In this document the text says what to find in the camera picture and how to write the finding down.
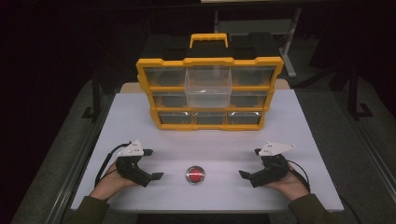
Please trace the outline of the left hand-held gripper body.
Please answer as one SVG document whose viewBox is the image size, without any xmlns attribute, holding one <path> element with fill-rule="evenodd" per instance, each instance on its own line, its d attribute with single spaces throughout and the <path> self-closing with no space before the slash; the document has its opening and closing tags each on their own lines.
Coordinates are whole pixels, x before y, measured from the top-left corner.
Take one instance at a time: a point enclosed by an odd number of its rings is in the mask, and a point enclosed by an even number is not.
<svg viewBox="0 0 396 224">
<path fill-rule="evenodd" d="M 152 179 L 138 166 L 138 162 L 145 157 L 143 149 L 139 139 L 131 142 L 117 154 L 116 167 L 122 177 L 145 188 Z"/>
</svg>

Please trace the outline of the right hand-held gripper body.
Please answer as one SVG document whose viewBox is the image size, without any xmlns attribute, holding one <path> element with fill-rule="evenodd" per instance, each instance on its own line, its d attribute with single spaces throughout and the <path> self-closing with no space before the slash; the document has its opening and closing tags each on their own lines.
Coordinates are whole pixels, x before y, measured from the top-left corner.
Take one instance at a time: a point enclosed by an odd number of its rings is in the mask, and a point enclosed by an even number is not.
<svg viewBox="0 0 396 224">
<path fill-rule="evenodd" d="M 282 179 L 289 171 L 289 165 L 283 153 L 293 149 L 295 149 L 294 144 L 266 142 L 259 156 L 263 169 L 250 174 L 248 179 L 252 187 L 257 188 Z"/>
</svg>

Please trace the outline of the person's right hand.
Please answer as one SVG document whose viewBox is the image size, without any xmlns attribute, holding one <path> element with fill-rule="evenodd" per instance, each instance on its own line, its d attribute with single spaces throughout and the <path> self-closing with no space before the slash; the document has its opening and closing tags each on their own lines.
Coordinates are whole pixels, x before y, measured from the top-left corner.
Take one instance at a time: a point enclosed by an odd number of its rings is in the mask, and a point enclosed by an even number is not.
<svg viewBox="0 0 396 224">
<path fill-rule="evenodd" d="M 267 188 L 280 192 L 290 202 L 309 194 L 303 182 L 292 173 L 294 168 L 290 165 L 288 173 L 280 180 L 266 185 Z"/>
</svg>

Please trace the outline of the person's left hand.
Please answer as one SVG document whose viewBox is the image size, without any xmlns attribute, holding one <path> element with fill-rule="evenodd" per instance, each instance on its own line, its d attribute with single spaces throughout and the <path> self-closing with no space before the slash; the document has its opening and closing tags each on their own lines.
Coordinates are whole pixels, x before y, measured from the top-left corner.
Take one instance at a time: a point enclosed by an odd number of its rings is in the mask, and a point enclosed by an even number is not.
<svg viewBox="0 0 396 224">
<path fill-rule="evenodd" d="M 113 163 L 109 166 L 106 174 L 100 179 L 89 196 L 107 202 L 122 190 L 133 186 L 135 186 L 135 182 L 122 177 L 117 171 L 116 164 Z"/>
</svg>

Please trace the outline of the round red silver-rimmed tin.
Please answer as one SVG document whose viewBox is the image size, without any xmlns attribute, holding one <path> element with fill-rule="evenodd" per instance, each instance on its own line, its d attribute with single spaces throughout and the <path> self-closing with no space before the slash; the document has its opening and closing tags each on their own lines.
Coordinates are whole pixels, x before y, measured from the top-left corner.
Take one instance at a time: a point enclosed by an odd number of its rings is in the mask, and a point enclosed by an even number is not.
<svg viewBox="0 0 396 224">
<path fill-rule="evenodd" d="M 192 166 L 186 171 L 185 176 L 190 184 L 201 184 L 205 179 L 205 170 L 201 166 Z"/>
</svg>

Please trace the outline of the black metal stand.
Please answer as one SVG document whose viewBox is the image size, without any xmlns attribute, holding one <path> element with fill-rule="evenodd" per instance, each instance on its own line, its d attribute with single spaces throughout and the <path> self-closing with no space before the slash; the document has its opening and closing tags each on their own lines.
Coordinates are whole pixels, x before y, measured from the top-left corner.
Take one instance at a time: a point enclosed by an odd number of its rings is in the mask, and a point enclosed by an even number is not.
<svg viewBox="0 0 396 224">
<path fill-rule="evenodd" d="M 358 82 L 359 75 L 354 63 L 348 65 L 348 97 L 347 97 L 347 111 L 354 120 L 360 118 L 370 118 L 373 113 L 367 104 L 358 103 Z"/>
<path fill-rule="evenodd" d="M 86 107 L 82 114 L 83 119 L 91 119 L 96 122 L 99 118 L 101 110 L 101 87 L 97 70 L 94 69 L 92 73 L 92 106 Z"/>
</svg>

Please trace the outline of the set of closed clear drawers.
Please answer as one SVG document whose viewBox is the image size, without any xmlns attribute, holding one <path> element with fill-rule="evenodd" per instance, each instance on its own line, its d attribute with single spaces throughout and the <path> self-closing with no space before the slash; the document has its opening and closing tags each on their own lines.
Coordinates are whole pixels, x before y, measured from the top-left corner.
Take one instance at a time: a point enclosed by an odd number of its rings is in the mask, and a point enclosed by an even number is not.
<svg viewBox="0 0 396 224">
<path fill-rule="evenodd" d="M 227 125 L 262 124 L 271 104 L 274 88 L 273 66 L 229 67 L 232 93 L 228 107 L 192 108 L 184 92 L 186 70 L 190 67 L 148 68 L 146 70 L 152 110 L 162 126 L 183 125 L 216 128 Z"/>
</svg>

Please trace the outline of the pulled-out clear plastic drawer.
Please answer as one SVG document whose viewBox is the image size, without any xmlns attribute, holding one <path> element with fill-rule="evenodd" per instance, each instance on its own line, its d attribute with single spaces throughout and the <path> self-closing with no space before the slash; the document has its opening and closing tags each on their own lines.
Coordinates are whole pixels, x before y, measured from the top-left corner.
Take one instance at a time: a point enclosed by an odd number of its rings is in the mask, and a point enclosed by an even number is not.
<svg viewBox="0 0 396 224">
<path fill-rule="evenodd" d="M 232 93 L 231 69 L 224 66 L 194 66 L 186 70 L 184 92 L 192 108 L 225 108 Z"/>
</svg>

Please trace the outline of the yellow black organizer cabinet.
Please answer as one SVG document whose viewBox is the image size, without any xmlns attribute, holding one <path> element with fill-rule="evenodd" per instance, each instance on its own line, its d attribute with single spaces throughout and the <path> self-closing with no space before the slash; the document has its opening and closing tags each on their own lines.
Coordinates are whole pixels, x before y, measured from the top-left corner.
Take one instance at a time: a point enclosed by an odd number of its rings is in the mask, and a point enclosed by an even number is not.
<svg viewBox="0 0 396 224">
<path fill-rule="evenodd" d="M 137 78 L 141 89 L 148 97 L 150 115 L 156 126 L 162 130 L 224 130 L 245 131 L 259 130 L 265 122 L 265 114 L 262 124 L 250 125 L 227 125 L 216 128 L 194 128 L 190 125 L 166 125 L 162 126 L 156 120 L 152 110 L 152 98 L 146 70 L 148 68 L 164 67 L 192 67 L 192 66 L 273 66 L 275 74 L 272 79 L 272 87 L 275 93 L 277 76 L 282 72 L 284 62 L 280 56 L 273 37 L 268 33 L 252 33 L 247 35 L 218 34 L 193 34 L 189 36 L 152 35 L 148 38 L 146 46 L 136 63 Z"/>
</svg>

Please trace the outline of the aluminium rail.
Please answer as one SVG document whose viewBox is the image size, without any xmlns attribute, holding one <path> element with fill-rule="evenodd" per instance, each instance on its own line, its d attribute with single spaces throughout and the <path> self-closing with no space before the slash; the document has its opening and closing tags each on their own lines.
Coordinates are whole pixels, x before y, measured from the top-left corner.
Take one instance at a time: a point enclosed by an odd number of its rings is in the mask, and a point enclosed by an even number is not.
<svg viewBox="0 0 396 224">
<path fill-rule="evenodd" d="M 344 94 L 335 93 L 333 96 L 363 144 L 363 151 L 375 173 L 396 204 L 396 120 L 382 105 L 376 108 L 358 103 L 358 111 L 350 112 Z"/>
<path fill-rule="evenodd" d="M 84 175 L 99 134 L 103 128 L 114 95 L 79 96 L 67 116 L 64 126 L 55 139 L 48 156 L 53 180 L 60 186 L 44 224 L 61 224 L 69 210 Z"/>
</svg>

